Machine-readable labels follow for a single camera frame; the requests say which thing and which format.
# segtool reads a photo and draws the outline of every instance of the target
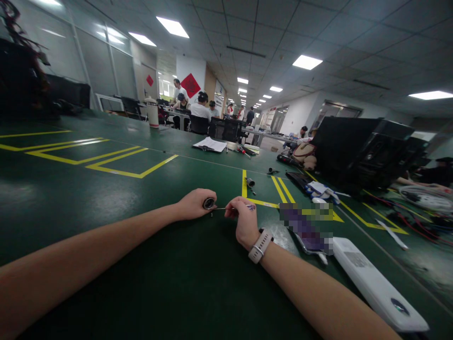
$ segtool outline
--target red paper sign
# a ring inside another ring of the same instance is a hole
[[[189,98],[192,98],[194,95],[196,95],[200,90],[200,85],[198,85],[197,81],[195,78],[192,76],[192,73],[189,74],[182,82],[181,86],[185,88],[187,91],[187,95]]]
[[[154,81],[153,81],[153,79],[151,78],[150,75],[148,75],[148,76],[146,77],[146,82],[147,82],[150,86],[152,86],[152,84],[154,83]]]

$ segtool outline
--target power strip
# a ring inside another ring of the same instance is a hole
[[[429,326],[396,288],[347,238],[333,238],[334,256],[371,308],[396,332],[424,332]]]

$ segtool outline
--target man in white shirt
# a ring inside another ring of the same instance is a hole
[[[173,95],[173,99],[171,101],[172,104],[176,103],[176,99],[180,93],[184,94],[184,97],[187,101],[189,101],[189,96],[187,95],[187,91],[185,88],[181,86],[181,82],[179,79],[173,79],[173,85],[175,85],[175,94]]]
[[[211,122],[210,110],[205,106],[208,102],[208,94],[204,91],[198,92],[198,102],[190,107],[193,116],[207,118]]]

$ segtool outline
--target white cable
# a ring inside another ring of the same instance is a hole
[[[438,189],[421,186],[405,186],[401,187],[399,192],[405,200],[423,209],[444,213],[453,212],[452,196]],[[409,199],[407,197],[408,194],[416,195],[418,200]]]

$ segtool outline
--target forearm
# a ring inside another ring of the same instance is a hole
[[[275,243],[261,264],[325,340],[399,339],[350,290]]]
[[[174,206],[165,206],[65,239],[0,268],[0,339],[16,337],[177,220]]]

